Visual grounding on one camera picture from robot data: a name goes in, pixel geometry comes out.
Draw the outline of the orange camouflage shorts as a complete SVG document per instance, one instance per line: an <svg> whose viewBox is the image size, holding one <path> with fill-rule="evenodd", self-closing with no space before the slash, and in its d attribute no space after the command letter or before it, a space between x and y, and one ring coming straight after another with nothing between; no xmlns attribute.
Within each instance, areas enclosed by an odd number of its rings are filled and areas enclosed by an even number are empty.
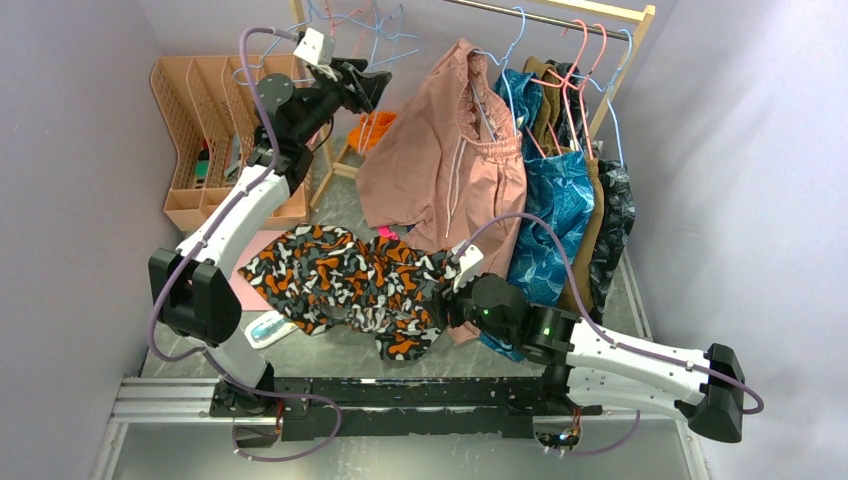
<svg viewBox="0 0 848 480"><path fill-rule="evenodd" d="M425 302L458 265L448 249L428 253L401 240L365 241L343 227L298 224L238 273L309 336L346 326L373 335L381 359L415 361L443 332Z"/></svg>

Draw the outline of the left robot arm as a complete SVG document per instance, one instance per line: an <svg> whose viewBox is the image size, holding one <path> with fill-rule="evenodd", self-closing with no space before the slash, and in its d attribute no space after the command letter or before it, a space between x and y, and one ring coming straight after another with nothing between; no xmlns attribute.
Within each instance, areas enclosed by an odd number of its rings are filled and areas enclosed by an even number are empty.
<svg viewBox="0 0 848 480"><path fill-rule="evenodd" d="M243 336L242 307L228 278L241 252L271 215L306 179L314 154L308 142L335 113L370 113L392 75L369 72L364 59L333 58L310 66L313 82L297 87L283 73L245 81L259 125L258 140L238 181L224 202L174 250L157 249L148 261L154 306L148 346L155 328L167 326L188 338L194 352L218 367L225 397L244 415L261 416L279 402L273 367Z"/></svg>

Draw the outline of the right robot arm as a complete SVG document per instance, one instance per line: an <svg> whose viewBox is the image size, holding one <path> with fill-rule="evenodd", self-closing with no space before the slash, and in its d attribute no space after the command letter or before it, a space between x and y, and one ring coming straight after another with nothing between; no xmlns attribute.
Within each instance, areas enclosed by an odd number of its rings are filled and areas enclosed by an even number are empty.
<svg viewBox="0 0 848 480"><path fill-rule="evenodd" d="M550 413L615 405L663 413L707 439L742 439L745 377L735 351L680 349L610 331L576 313L534 304L493 274L439 285L428 305L439 327L466 322L508 354L544 366Z"/></svg>

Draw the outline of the pink hanging shorts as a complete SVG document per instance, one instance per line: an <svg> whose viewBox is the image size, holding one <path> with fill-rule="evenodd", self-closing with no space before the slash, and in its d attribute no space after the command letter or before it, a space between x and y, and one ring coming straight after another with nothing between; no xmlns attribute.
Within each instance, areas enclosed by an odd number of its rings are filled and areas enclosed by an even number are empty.
<svg viewBox="0 0 848 480"><path fill-rule="evenodd" d="M472 238L483 271L505 276L526 202L522 136L488 81L469 91L471 69L447 63L432 68L366 152L359 202L369 227L409 227L403 239L414 248L433 252Z"/></svg>

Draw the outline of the blue leaf print shorts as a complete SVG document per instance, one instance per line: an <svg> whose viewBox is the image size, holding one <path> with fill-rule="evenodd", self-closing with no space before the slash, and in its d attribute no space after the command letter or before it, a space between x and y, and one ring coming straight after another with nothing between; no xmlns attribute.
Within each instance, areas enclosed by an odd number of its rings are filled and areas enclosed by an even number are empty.
<svg viewBox="0 0 848 480"><path fill-rule="evenodd" d="M533 140L533 123L542 105L542 86L532 73L507 69L494 90L511 105L522 134L522 154L527 177L525 211L540 218L557 236L571 262L584 227L590 194L581 172L573 164L576 152L564 150L545 156ZM554 239L543 226L522 220L507 282L519 287L531 303L557 304L567 280L566 267Z"/></svg>

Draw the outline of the brown hanging shorts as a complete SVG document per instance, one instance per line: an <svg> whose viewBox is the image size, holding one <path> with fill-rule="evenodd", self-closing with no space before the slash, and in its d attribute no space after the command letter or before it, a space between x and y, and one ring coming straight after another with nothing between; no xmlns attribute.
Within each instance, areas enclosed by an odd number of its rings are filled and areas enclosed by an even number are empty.
<svg viewBox="0 0 848 480"><path fill-rule="evenodd" d="M531 133L540 142L544 154L555 154L556 144L576 152L573 164L582 174L590 194L588 213L583 217L584 229L579 235L577 252L571 256L571 267L578 292L573 293L571 284L563 286L557 306L576 312L577 301L592 308L589 265L595 243L600 232L603 207L603 191L599 180L598 160L591 150L588 113L584 100L584 80L574 63L543 62L534 56L524 65L544 83L542 105L533 124Z"/></svg>

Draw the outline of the dark leaf print shorts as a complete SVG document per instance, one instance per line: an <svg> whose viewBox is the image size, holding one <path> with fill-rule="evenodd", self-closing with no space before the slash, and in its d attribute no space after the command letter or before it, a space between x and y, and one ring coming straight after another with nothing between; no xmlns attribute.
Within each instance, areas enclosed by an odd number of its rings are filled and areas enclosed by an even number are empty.
<svg viewBox="0 0 848 480"><path fill-rule="evenodd" d="M558 153L567 150L559 144L556 144L556 147ZM593 307L586 309L595 320L600 320L606 307L614 271L635 223L635 206L629 174L623 162L593 154L598 160L604 212L589 265ZM578 292L575 282L575 277L573 281L569 281L567 276L565 285L570 283L573 293Z"/></svg>

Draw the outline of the orange knitted object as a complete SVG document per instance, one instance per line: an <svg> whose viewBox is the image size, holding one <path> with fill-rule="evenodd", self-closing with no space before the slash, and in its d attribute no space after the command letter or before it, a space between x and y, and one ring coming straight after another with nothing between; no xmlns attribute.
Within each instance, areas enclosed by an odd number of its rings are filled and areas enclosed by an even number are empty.
<svg viewBox="0 0 848 480"><path fill-rule="evenodd" d="M359 154L375 147L397 118L393 111L375 111L359 118L347 136L347 144Z"/></svg>

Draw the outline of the pink clip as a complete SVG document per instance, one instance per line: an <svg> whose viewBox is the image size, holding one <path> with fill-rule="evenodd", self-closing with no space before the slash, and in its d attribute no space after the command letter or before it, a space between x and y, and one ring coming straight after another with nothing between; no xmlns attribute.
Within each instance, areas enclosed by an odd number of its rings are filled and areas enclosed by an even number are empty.
<svg viewBox="0 0 848 480"><path fill-rule="evenodd" d="M380 237L387 238L390 240L398 240L399 236L391 230L388 226L380 226L377 228L377 233Z"/></svg>

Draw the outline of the peach desk organizer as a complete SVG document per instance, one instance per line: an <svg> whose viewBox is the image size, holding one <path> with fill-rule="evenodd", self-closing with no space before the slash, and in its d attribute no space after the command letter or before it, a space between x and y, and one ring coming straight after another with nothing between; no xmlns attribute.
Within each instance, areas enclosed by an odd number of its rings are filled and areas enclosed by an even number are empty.
<svg viewBox="0 0 848 480"><path fill-rule="evenodd" d="M164 212L182 232L224 203L254 143L258 116L236 56L158 58L150 85L176 150Z"/></svg>

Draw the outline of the white teal stapler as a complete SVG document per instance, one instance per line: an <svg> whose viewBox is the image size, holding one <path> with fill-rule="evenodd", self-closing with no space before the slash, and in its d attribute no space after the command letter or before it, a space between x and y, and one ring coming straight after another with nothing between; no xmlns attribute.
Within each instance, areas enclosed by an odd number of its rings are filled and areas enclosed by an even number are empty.
<svg viewBox="0 0 848 480"><path fill-rule="evenodd" d="M299 327L277 311L267 311L254 319L245 328L244 335L255 350L266 349Z"/></svg>

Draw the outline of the wooden clothes rack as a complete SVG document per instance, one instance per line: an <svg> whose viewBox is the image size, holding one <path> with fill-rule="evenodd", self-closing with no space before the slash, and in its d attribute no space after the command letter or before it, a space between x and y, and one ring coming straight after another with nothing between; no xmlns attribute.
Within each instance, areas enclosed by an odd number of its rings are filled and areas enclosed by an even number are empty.
<svg viewBox="0 0 848 480"><path fill-rule="evenodd" d="M633 60L641 47L645 36L650 30L650 26L653 22L653 19L656 15L656 7L653 4L646 4L641 11L627 9L623 7L617 7L614 5L607 5L604 3L599 3L595 1L539 1L541 3L546 3L550 5L557 6L560 9L566 10L565 13L571 14L587 14L590 19L594 19L594 17L611 19L619 23L627 23L634 27L634 30L628 30L627 28L620 29L618 31L605 30L606 26L603 24L586 24L582 18L576 18L572 20L563 20L545 15L536 15L533 13L527 13L523 7L515 6L514 8L505 8L501 6L497 6L492 4L490 1L441 1L447 2L454 5L462 6L466 8L467 12L459 12L459 13L467 13L468 15L447 15L444 18L437 19L434 22L430 22L429 26L438 27L438 30L441 27L456 27L457 25L451 24L454 20L467 20L469 28L467 29L459 29L453 28L448 32L436 31L436 34L439 38L447 37L448 33L477 33L478 31L482 31L481 28L488 28L489 23L484 22L486 18L480 20L479 15L472 14L471 9L491 12L493 15L497 14L499 16L510 16L515 17L520 21L520 28L516 33L515 38L512 39L508 48L505 50L504 54L501 57L495 56L492 52L486 51L478 46L473 45L466 38L457 38L456 41L453 42L451 48L446 51L446 56L439 60L434 67L436 70L430 72L431 74L435 74L438 72L438 67L443 66L444 62L448 62L445 65L451 66L453 63L457 62L465 62L467 64L465 67L469 67L471 75L472 86L467 87L467 89L472 89L469 91L473 91L474 88L477 88L478 93L482 92L480 88L478 88L477 84L483 85L487 81L487 74L489 73L487 68L488 64L491 63L493 65L493 72L497 73L497 79L504 79L505 72L509 67L509 60L513 51L517 45L519 45L526 36L528 29L532 29L534 25L528 24L544 24L552 27L557 27L563 30L563 35L567 31L577 31L582 32L582 40L583 40L583 49L578 52L578 55L575 56L574 63L577 64L582 58L580 55L585 53L585 47L588 45L589 37L592 35L596 35L598 37L602 37L603 45L598 51L598 56L595 60L595 63L591 67L591 69L587 70L583 74L584 82L592 82L595 81L594 77L590 78L590 74L594 74L597 70L597 67L603 57L605 55L605 49L607 48L607 43L612 40L621 40L625 41L628 44L627 52L622 56L615 73L609 80L607 84L604 86L600 86L600 84L595 84L596 88L603 93L602 103L599 107L599 110L594 114L592 121L589 122L589 129L591 136L594 138L595 134L599 131L601 125L607 118L607 115L610 114L611 118L615 120L616 115L614 111L614 107L612 106L612 101L617 95L618 89L621 86L624 77L629 69L630 60ZM338 160L335 157L329 157L329 160ZM333 179L334 176L344 176L348 178L356 178L358 173L358 169L351 167L349 165L344 164L340 161L335 161L335 163L328 160L328 172L326 173L319 184L317 190L313 193L312 198L309 200L309 206L315 208L319 203L324 190L327 187L327 184Z"/></svg>

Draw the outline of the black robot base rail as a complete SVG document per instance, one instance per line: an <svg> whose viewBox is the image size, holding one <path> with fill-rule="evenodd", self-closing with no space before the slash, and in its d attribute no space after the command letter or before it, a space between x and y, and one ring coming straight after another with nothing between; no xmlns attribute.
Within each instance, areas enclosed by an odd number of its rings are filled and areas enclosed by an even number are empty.
<svg viewBox="0 0 848 480"><path fill-rule="evenodd" d="M535 421L569 420L576 404L534 377L278 377L284 399L246 394L226 382L209 414L239 421L280 418L285 441L340 437L499 434L531 439Z"/></svg>

